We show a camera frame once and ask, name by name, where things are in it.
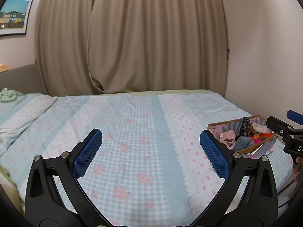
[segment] metal screw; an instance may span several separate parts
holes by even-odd
[[[267,158],[266,156],[263,155],[263,156],[262,156],[262,160],[263,160],[263,161],[268,161],[268,158]]]
[[[62,158],[66,158],[67,156],[69,156],[69,152],[63,152],[63,153],[61,154],[61,157],[62,157]]]
[[[38,161],[38,160],[40,160],[40,159],[41,159],[41,156],[40,156],[40,155],[36,155],[35,158],[34,158],[35,161]]]
[[[238,152],[235,152],[233,155],[234,155],[234,157],[237,158],[237,159],[241,157],[241,154],[238,153]]]

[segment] bed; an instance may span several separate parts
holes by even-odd
[[[103,133],[102,146],[78,181],[113,225],[134,227],[189,225],[224,182],[199,144],[201,131],[209,123],[250,116],[208,90],[54,98],[29,94],[0,103],[0,129],[8,123],[12,129],[29,109],[30,121],[14,128],[0,150],[0,165],[10,172],[20,198],[25,201],[35,155],[52,158],[71,151],[97,128]],[[279,191],[293,162],[279,140],[268,157]],[[75,211],[59,178],[55,181],[65,206]],[[228,212],[237,207],[247,181],[245,177]]]

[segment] framed picture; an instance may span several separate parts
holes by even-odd
[[[0,11],[0,36],[26,34],[33,0],[6,0]]]

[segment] mint green cloth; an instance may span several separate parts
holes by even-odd
[[[0,102],[11,102],[15,101],[17,96],[24,96],[24,94],[15,91],[15,90],[7,90],[7,88],[4,88],[0,92]]]

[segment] blue cloth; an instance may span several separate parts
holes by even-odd
[[[254,141],[250,137],[241,136],[236,141],[236,144],[234,145],[233,152],[240,151],[242,149],[249,148],[251,146],[254,146]]]

